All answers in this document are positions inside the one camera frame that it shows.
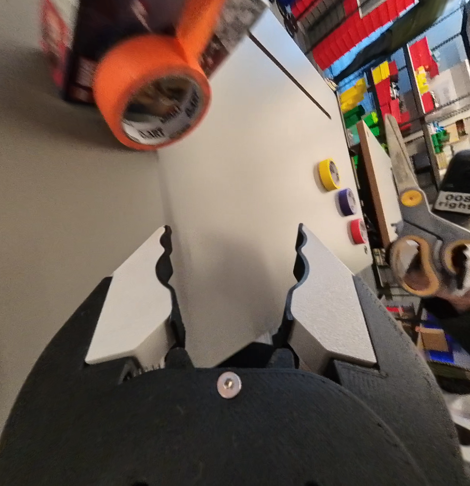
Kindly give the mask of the red blue hanging bins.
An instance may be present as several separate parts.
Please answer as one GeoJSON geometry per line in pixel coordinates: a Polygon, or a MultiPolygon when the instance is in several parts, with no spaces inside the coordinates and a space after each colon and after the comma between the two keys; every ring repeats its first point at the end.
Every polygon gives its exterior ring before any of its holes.
{"type": "Polygon", "coordinates": [[[418,1],[271,1],[287,33],[325,70],[418,1]]]}

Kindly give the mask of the white side table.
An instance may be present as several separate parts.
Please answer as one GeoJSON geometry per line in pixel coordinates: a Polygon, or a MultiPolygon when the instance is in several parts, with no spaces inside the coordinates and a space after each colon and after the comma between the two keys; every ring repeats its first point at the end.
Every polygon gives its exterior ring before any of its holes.
{"type": "Polygon", "coordinates": [[[357,177],[372,248],[387,249],[401,222],[390,157],[364,121],[356,125],[360,138],[357,177]]]}

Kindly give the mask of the red tape roll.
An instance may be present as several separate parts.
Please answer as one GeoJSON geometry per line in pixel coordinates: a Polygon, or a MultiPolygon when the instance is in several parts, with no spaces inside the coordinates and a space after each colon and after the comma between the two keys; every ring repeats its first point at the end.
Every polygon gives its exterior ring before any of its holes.
{"type": "Polygon", "coordinates": [[[363,219],[351,220],[349,223],[349,231],[355,245],[365,245],[368,243],[367,228],[363,219]]]}

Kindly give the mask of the small superhero toy box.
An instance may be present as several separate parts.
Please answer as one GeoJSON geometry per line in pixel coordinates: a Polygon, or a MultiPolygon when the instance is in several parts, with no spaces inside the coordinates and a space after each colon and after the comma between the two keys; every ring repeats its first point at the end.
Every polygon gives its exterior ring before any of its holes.
{"type": "MultiPolygon", "coordinates": [[[[93,74],[114,45],[144,33],[174,35],[186,1],[40,1],[41,46],[62,99],[94,104],[93,74]]],[[[200,64],[211,77],[267,9],[225,1],[200,64]]]]}

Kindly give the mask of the purple tape roll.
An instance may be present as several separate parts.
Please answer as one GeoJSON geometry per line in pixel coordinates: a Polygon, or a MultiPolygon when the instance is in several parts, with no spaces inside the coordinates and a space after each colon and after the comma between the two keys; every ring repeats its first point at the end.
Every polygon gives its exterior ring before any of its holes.
{"type": "Polygon", "coordinates": [[[357,200],[351,188],[344,188],[338,191],[337,203],[342,216],[353,216],[358,212],[357,200]]]}

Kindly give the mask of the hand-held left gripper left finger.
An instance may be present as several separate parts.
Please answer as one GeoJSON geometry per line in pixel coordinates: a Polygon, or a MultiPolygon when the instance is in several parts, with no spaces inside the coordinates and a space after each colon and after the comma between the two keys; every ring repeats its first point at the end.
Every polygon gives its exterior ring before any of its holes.
{"type": "Polygon", "coordinates": [[[85,362],[133,358],[144,370],[158,368],[186,333],[170,284],[172,230],[159,227],[111,275],[85,362]]]}

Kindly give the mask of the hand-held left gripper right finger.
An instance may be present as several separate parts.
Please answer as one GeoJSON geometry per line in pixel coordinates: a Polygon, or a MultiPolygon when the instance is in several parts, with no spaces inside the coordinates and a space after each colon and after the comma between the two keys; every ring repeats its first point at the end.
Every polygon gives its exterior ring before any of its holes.
{"type": "Polygon", "coordinates": [[[292,350],[316,374],[324,374],[335,360],[375,367],[377,356],[353,273],[303,223],[295,251],[296,283],[287,292],[274,345],[292,350]]]}

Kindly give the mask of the orange tape roll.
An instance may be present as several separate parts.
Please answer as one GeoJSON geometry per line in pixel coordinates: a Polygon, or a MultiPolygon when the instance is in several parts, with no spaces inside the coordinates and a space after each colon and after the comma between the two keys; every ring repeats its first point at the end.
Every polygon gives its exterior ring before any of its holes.
{"type": "Polygon", "coordinates": [[[212,90],[200,60],[224,4],[186,1],[173,36],[134,36],[99,62],[93,99],[125,147],[156,151],[182,140],[203,120],[212,90]]]}

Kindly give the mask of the shelf of coloured bricks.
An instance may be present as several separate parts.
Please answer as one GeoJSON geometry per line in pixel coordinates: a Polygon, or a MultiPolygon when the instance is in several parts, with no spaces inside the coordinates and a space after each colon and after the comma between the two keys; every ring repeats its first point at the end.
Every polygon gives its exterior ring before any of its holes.
{"type": "Polygon", "coordinates": [[[401,55],[401,65],[396,59],[385,60],[341,93],[349,145],[360,144],[357,124],[362,121],[387,150],[383,119],[392,115],[416,169],[432,169],[426,129],[443,174],[452,155],[470,149],[470,39],[457,33],[430,48],[428,38],[423,37],[408,51],[413,73],[401,55]],[[411,74],[415,76],[419,102],[411,74]]]}

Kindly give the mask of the orange grey handled scissors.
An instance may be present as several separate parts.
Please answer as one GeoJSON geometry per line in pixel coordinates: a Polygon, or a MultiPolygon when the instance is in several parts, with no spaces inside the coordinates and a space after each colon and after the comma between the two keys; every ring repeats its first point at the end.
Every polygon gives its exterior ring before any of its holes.
{"type": "Polygon", "coordinates": [[[390,245],[389,265],[394,278],[406,292],[421,298],[439,291],[457,290],[453,251],[470,244],[470,231],[434,214],[425,192],[418,185],[400,128],[394,116],[384,121],[401,222],[397,239],[390,245]],[[402,278],[403,243],[419,243],[424,277],[402,278]]]}

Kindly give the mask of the yellow tape roll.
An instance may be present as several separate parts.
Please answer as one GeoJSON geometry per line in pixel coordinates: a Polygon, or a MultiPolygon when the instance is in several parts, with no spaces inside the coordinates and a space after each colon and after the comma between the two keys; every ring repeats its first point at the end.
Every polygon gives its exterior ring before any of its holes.
{"type": "Polygon", "coordinates": [[[341,179],[338,167],[331,158],[320,161],[317,165],[320,181],[326,191],[334,191],[341,188],[341,179]]]}

